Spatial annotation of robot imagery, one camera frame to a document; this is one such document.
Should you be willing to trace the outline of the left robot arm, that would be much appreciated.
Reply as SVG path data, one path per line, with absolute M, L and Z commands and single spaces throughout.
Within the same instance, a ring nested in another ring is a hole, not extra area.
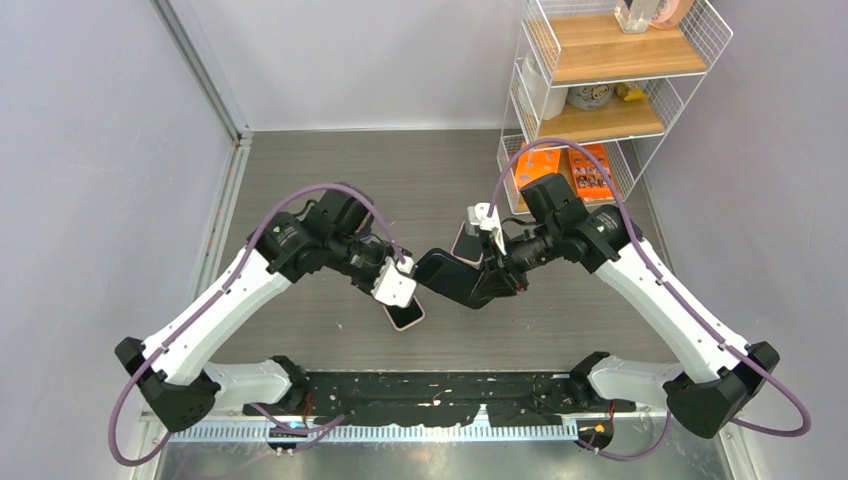
M 368 241 L 363 228 L 388 225 L 369 197 L 343 183 L 303 188 L 282 200 L 251 233 L 225 273 L 177 318 L 144 340 L 127 337 L 115 354 L 156 417 L 171 433 L 208 413 L 245 404 L 298 412 L 305 373 L 275 356 L 222 365 L 211 357 L 264 304 L 322 268 L 351 278 L 385 306 L 407 307 L 414 262 L 393 234 Z

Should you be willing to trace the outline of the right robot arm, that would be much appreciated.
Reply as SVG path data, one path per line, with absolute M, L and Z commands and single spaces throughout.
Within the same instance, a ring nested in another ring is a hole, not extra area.
M 570 372 L 574 403 L 589 411 L 607 400 L 664 408 L 689 432 L 714 437 L 762 388 L 763 374 L 780 360 L 775 348 L 748 342 L 712 315 L 618 207 L 588 209 L 561 174 L 531 182 L 521 195 L 534 224 L 520 237 L 503 233 L 494 205 L 467 209 L 466 231 L 482 250 L 471 306 L 526 290 L 528 272 L 554 260 L 580 264 L 636 309 L 676 361 L 646 363 L 594 352 Z

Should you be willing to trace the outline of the black phone case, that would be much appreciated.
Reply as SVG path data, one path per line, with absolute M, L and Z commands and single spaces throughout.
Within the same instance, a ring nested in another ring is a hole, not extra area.
M 478 290 L 482 278 L 482 271 L 440 248 L 426 252 L 413 272 L 419 286 L 470 309 L 481 309 L 493 300 Z

